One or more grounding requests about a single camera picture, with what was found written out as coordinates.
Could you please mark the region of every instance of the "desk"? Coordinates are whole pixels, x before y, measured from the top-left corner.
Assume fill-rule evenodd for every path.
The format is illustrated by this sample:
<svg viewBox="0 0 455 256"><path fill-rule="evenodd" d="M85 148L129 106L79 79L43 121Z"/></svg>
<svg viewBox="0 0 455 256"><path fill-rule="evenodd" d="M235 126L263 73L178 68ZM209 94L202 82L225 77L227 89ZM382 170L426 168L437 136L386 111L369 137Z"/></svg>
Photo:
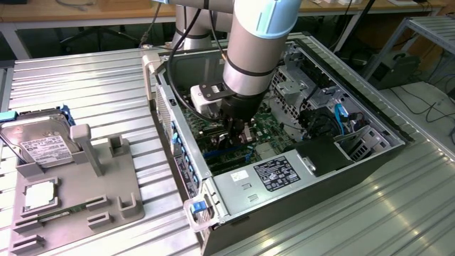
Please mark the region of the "desk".
<svg viewBox="0 0 455 256"><path fill-rule="evenodd" d="M389 3L387 0L377 0L382 5ZM431 0L434 15L439 12L443 5L439 0ZM20 29L37 28L63 28L63 27L90 27L90 26L113 26L113 25L130 25L141 23L151 23L158 3L154 2L151 9L131 10L131 11L114 11L102 12L98 5L89 6L87 11L82 12L75 8L62 6L55 0L30 0L27 5L7 5L3 11L0 10L0 32L3 33L10 47L12 48L18 59L30 59L30 54L24 44L18 36ZM383 8L379 13L390 12L417 12L421 11L415 6L395 6L389 3L387 8ZM342 40L338 44L341 47L346 41L351 29L359 20L361 12L365 3L353 5L349 14L354 17L345 31ZM310 0L303 0L301 5L301 16L322 16L322 15L342 15L346 12L347 6L342 4L329 4L326 2L319 5ZM174 22L175 21L175 7L165 5L161 9L157 22Z"/></svg>

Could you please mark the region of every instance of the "power supply label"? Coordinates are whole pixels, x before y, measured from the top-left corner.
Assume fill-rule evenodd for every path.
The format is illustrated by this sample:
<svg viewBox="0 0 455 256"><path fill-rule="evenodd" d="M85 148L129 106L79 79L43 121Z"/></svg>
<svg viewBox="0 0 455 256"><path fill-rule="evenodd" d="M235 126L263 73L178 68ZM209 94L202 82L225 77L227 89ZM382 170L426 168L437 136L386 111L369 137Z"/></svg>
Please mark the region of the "power supply label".
<svg viewBox="0 0 455 256"><path fill-rule="evenodd" d="M255 165L254 168L270 192L301 180L285 156Z"/></svg>

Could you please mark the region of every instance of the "motherboard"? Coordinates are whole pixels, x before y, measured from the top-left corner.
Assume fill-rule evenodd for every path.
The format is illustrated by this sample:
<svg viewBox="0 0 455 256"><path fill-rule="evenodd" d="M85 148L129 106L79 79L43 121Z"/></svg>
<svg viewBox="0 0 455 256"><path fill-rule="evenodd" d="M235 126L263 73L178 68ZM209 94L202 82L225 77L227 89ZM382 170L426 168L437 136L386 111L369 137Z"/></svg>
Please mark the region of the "motherboard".
<svg viewBox="0 0 455 256"><path fill-rule="evenodd" d="M255 138L251 143L219 150L214 139L226 133L222 123L202 120L189 110L183 110L193 135L203 153L210 170L219 175L246 165L257 163L278 154L295 143L274 117L269 99L253 119L250 132Z"/></svg>

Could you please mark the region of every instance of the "metal bracket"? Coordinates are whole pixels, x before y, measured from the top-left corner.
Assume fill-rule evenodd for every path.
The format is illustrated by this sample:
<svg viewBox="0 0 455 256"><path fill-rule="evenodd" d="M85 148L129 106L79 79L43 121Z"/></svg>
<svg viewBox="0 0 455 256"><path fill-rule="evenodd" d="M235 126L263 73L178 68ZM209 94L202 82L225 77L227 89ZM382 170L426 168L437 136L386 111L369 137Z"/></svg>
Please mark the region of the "metal bracket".
<svg viewBox="0 0 455 256"><path fill-rule="evenodd" d="M230 89L230 87L227 87L225 82L201 84L199 89L205 96L205 99L209 101L223 99L235 95L235 92Z"/></svg>
<svg viewBox="0 0 455 256"><path fill-rule="evenodd" d="M151 93L151 82L150 82L150 73L153 75L158 74L158 68L162 65L162 59L157 52L146 51L143 56L143 75L146 82L146 92L147 92L147 100L151 101L154 99Z"/></svg>

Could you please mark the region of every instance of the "hard drive label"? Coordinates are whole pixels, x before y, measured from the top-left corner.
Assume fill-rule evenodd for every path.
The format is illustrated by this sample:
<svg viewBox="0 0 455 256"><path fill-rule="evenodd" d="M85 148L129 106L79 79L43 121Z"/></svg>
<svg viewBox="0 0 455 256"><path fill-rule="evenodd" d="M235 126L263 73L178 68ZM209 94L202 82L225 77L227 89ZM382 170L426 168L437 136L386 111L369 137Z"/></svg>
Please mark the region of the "hard drive label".
<svg viewBox="0 0 455 256"><path fill-rule="evenodd" d="M26 141L20 145L26 148L38 164L47 164L71 158L71 151L61 135Z"/></svg>

